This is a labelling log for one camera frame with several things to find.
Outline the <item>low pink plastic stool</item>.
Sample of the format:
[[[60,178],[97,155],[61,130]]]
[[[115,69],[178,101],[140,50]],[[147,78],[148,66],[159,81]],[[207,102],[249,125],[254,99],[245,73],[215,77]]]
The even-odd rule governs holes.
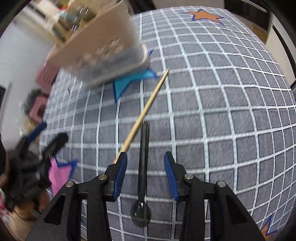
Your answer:
[[[46,96],[38,96],[35,99],[35,102],[30,109],[29,117],[37,123],[41,123],[43,121],[43,115],[48,102],[48,97]]]

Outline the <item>tall pink plastic stool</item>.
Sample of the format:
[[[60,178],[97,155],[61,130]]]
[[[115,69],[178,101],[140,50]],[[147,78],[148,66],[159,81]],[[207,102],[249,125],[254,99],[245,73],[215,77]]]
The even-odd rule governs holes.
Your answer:
[[[36,84],[39,85],[43,94],[49,95],[59,73],[60,68],[44,63],[36,75]]]

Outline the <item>grey checked tablecloth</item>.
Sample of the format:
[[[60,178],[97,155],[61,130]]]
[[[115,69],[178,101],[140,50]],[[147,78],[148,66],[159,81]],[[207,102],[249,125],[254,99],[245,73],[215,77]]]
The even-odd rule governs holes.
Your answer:
[[[213,20],[193,20],[201,10]],[[150,124],[147,227],[136,227],[139,133],[115,203],[108,203],[113,240],[178,240],[184,203],[171,197],[164,154],[171,151],[202,181],[223,180],[267,240],[283,231],[295,205],[295,98],[263,42],[226,9],[187,6],[132,17],[151,54],[150,68],[170,70],[146,120]],[[72,179],[89,181],[105,171],[158,83],[132,82],[118,102],[112,84],[92,90],[61,70],[51,90],[40,137],[43,149],[59,132],[69,142],[60,162],[78,160]]]

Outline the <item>beige utensil holder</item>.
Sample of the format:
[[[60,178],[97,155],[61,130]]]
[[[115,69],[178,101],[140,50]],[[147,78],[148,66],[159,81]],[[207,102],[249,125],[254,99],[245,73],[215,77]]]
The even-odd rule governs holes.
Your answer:
[[[93,87],[145,71],[150,56],[130,19],[125,1],[70,1],[54,26],[65,27],[63,43],[49,52],[47,62]]]

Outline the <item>cardboard box on floor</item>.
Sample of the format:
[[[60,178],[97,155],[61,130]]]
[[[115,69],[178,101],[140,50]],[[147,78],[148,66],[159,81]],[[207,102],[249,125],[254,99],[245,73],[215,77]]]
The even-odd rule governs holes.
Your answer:
[[[270,13],[265,13],[257,9],[243,13],[241,18],[244,19],[245,25],[247,25],[252,30],[252,32],[254,32],[255,35],[265,44],[270,29]]]

